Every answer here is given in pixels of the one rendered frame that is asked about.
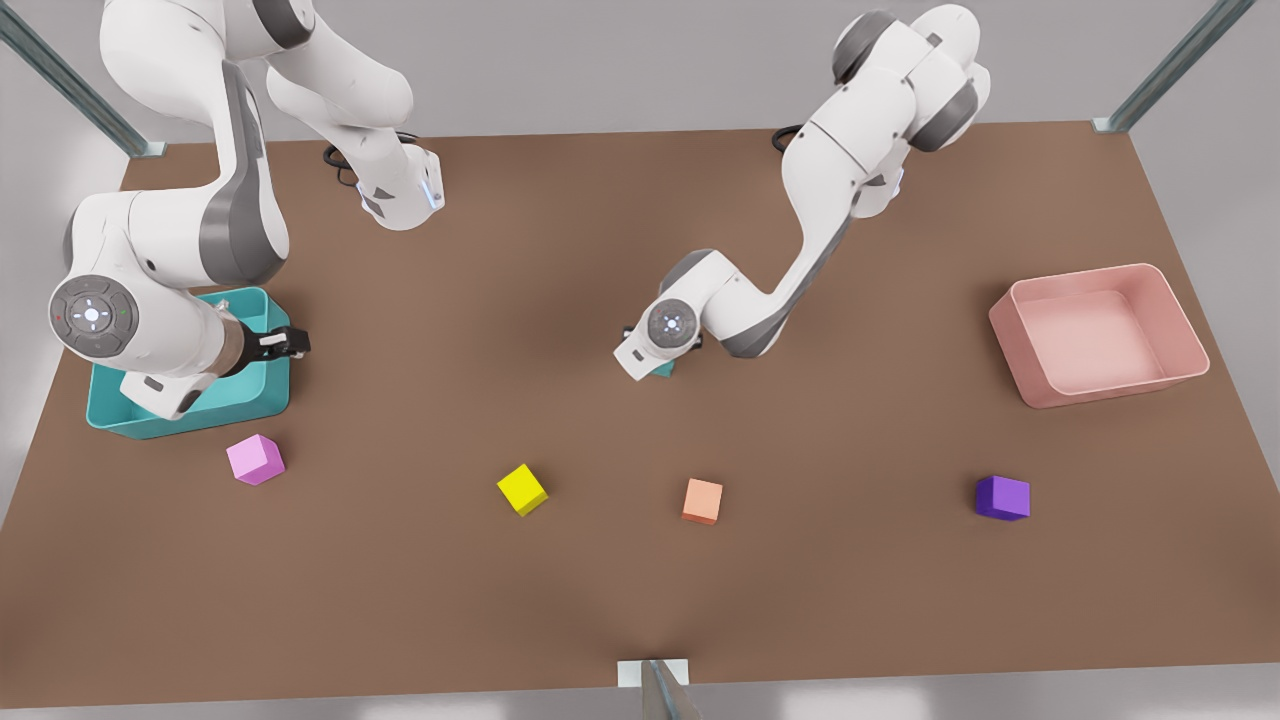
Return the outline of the teal plastic tray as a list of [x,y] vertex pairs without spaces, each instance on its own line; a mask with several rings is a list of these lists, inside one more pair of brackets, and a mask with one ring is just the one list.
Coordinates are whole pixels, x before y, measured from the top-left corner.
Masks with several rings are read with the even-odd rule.
[[[261,288],[243,287],[202,293],[200,302],[227,309],[256,333],[291,323]],[[289,402],[291,365],[284,359],[251,363],[241,373],[215,380],[178,420],[156,416],[122,393],[125,373],[96,365],[91,372],[86,420],[100,430],[132,439],[151,439],[189,430],[256,420],[282,413]]]

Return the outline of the pink cube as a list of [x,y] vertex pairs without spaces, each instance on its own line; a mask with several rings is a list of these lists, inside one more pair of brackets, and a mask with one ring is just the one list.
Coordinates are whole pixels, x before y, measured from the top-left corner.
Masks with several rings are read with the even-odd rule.
[[234,478],[250,486],[259,486],[285,470],[276,443],[261,434],[228,447],[227,456]]

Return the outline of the orange cube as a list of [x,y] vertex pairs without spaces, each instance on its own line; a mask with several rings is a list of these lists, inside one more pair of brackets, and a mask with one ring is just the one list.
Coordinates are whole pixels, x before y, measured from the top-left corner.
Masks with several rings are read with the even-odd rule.
[[722,484],[690,478],[681,518],[687,521],[714,525],[719,518],[722,495]]

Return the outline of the yellow cube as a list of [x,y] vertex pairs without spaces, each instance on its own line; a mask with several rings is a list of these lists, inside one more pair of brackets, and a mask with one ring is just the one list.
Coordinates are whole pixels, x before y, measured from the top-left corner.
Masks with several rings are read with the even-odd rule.
[[521,516],[548,500],[548,493],[527,464],[521,464],[497,483],[511,507]]

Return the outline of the purple cube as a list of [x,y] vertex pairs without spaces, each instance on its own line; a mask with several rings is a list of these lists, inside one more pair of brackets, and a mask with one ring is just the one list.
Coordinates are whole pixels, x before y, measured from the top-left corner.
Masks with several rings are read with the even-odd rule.
[[1030,484],[1007,477],[987,477],[975,486],[975,511],[986,518],[1016,521],[1030,516]]

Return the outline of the pink plastic tray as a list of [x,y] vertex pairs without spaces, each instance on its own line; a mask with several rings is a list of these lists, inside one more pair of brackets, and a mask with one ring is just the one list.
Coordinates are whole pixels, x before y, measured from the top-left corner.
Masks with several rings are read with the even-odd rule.
[[1018,281],[989,323],[1036,409],[1155,392],[1211,365],[1165,274],[1146,263]]

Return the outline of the silver frame post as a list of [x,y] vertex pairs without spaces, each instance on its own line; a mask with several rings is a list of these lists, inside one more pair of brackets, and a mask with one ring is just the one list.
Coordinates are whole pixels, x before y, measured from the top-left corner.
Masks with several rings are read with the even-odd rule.
[[1100,135],[1129,133],[1256,3],[1257,0],[1215,0],[1215,4],[1110,115],[1091,119],[1092,129]]
[[128,158],[165,154],[164,142],[147,141],[6,0],[0,0],[0,40]]
[[686,659],[622,660],[616,667],[617,687],[640,689],[643,720],[703,720],[687,691]]

